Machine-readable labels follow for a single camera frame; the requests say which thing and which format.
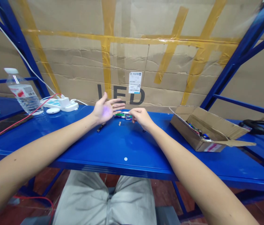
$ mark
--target red floor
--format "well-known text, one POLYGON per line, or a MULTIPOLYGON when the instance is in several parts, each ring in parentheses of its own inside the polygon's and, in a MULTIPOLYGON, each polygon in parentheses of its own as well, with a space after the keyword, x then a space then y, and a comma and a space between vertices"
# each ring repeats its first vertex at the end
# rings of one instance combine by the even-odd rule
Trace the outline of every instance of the red floor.
MULTIPOLYGON (((39 175, 37 175, 35 180, 34 191, 42 193, 48 184, 51 182, 52 178, 57 174, 58 169, 46 168, 39 175)), ((54 210, 58 204, 58 200, 62 189, 66 183, 67 177, 70 171, 64 170, 47 197, 50 198, 54 203, 54 210)), ((111 174, 100 174, 103 181, 105 181, 107 187, 115 187, 120 176, 111 174)), ((182 210, 179 206, 177 196, 175 194, 173 185, 170 181, 154 180, 151 179, 152 188, 155 196, 156 206, 173 206, 177 214, 182 214, 182 210)), ((186 192, 184 187, 177 182, 177 186, 180 190, 180 194, 184 201, 187 211, 194 209, 194 201, 186 192)), ((255 204, 247 205, 247 209, 256 218, 260 225, 264 225, 264 201, 255 204)), ((7 206, 0 213, 0 225, 19 225, 26 217, 42 216, 48 215, 51 212, 50 209, 44 208, 43 205, 33 201, 33 200, 21 200, 21 203, 17 206, 7 206)), ((204 218, 195 219, 182 223, 183 225, 203 225, 207 224, 204 218)))

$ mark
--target headphones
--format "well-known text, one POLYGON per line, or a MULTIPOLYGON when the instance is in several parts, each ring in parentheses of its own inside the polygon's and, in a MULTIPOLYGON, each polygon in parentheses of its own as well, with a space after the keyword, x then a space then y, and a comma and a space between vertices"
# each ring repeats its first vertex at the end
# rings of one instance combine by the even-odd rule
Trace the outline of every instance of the headphones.
POLYGON ((263 120, 243 120, 239 123, 239 126, 250 130, 250 134, 260 134, 264 135, 264 127, 259 125, 264 125, 263 120))

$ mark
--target plastic bottle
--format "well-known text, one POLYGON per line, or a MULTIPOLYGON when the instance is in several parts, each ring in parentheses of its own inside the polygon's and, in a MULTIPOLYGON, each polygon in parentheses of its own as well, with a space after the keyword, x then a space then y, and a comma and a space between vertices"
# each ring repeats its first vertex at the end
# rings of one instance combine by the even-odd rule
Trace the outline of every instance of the plastic bottle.
MULTIPOLYGON (((4 70, 6 73, 8 73, 6 84, 15 95, 17 101, 23 107, 25 112, 31 114, 41 105, 32 86, 27 80, 19 75, 17 69, 4 68, 4 70)), ((33 115, 38 115, 43 112, 44 110, 41 107, 35 113, 33 113, 33 115)))

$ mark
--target left hand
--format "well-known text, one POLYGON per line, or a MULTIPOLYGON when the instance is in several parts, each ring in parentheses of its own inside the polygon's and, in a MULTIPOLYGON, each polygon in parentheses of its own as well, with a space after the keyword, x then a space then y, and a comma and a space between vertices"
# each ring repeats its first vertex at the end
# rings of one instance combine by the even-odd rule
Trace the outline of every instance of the left hand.
POLYGON ((125 108, 125 103, 116 103, 121 101, 120 98, 106 100, 107 93, 104 92, 103 97, 96 102, 95 108, 91 113, 96 118, 98 124, 107 122, 114 114, 120 113, 120 110, 125 108))

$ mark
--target beige pants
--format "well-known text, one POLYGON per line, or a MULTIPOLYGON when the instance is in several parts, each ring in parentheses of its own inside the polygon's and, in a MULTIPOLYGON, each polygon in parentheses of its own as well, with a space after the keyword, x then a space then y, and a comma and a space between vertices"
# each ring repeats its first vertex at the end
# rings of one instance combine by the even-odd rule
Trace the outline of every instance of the beige pants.
POLYGON ((121 176, 114 195, 98 173, 70 172, 53 225, 156 225, 155 202, 149 179, 121 176))

